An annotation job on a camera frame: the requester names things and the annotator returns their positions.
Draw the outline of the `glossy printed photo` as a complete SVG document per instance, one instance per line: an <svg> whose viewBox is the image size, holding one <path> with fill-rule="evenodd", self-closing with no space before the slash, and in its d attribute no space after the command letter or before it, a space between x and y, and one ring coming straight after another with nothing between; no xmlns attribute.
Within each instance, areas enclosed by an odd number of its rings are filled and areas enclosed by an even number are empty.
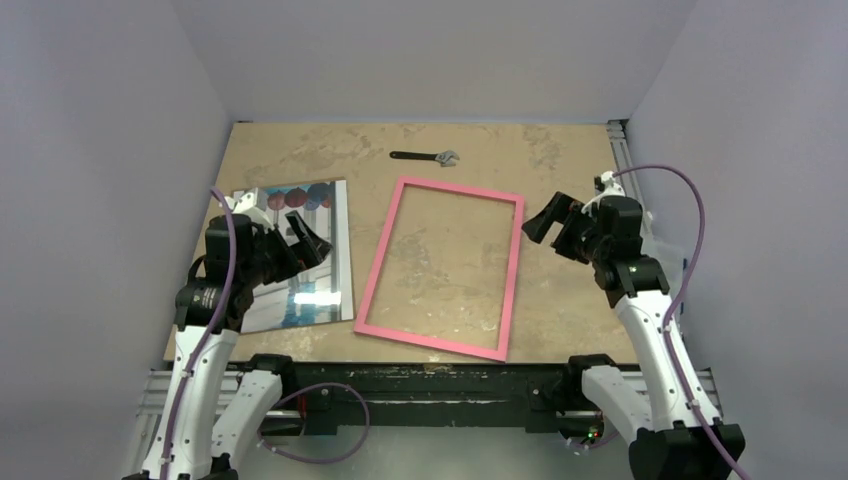
<svg viewBox="0 0 848 480"><path fill-rule="evenodd" d="M297 241L297 236L285 216L297 213L313 233L332 246L320 265L281 283L257 287L253 305L244 317L244 333L354 318L346 180L236 190L227 203L235 213L269 221L290 245Z"/></svg>

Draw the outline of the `pink picture frame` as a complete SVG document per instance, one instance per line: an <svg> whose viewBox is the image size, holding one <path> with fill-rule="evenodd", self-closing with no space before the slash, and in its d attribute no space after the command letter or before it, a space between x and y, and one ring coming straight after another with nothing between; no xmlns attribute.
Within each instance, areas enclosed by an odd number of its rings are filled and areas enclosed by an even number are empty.
<svg viewBox="0 0 848 480"><path fill-rule="evenodd" d="M378 362L504 362L524 198L402 176L354 331Z"/></svg>

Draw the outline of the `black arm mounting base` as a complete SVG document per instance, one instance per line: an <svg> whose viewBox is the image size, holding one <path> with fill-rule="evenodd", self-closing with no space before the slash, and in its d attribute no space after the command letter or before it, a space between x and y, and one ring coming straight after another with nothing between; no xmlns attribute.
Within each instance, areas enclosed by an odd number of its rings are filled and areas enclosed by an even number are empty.
<svg viewBox="0 0 848 480"><path fill-rule="evenodd" d="M343 426L518 428L594 443L608 433L568 364L295 362L266 436L334 435Z"/></svg>

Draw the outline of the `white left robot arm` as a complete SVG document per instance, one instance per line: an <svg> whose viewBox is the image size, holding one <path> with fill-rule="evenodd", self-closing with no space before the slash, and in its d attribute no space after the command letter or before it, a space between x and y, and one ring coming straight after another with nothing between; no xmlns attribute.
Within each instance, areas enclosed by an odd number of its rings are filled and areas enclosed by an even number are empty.
<svg viewBox="0 0 848 480"><path fill-rule="evenodd" d="M295 236L249 214L209 221L207 253L191 264L175 297L175 359L160 425L137 479L236 479L248 446L270 408L297 399L290 357L256 354L246 381L218 409L227 366L260 285L284 282L319 266L332 252L296 211L285 216Z"/></svg>

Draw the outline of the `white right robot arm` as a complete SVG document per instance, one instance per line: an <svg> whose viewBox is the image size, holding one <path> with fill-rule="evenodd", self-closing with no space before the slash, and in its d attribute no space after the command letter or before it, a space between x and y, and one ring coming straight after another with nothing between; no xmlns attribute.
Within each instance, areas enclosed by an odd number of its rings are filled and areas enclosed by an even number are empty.
<svg viewBox="0 0 848 480"><path fill-rule="evenodd" d="M637 355L645 394L599 356L571 358L561 392L576 407L590 402L628 445L636 479L727 479L745 448L736 424L724 422L690 360L673 319L670 287L658 260L642 251L641 204L612 195L590 205L557 192L526 221L523 232L541 242L556 223L555 253L592 266Z"/></svg>

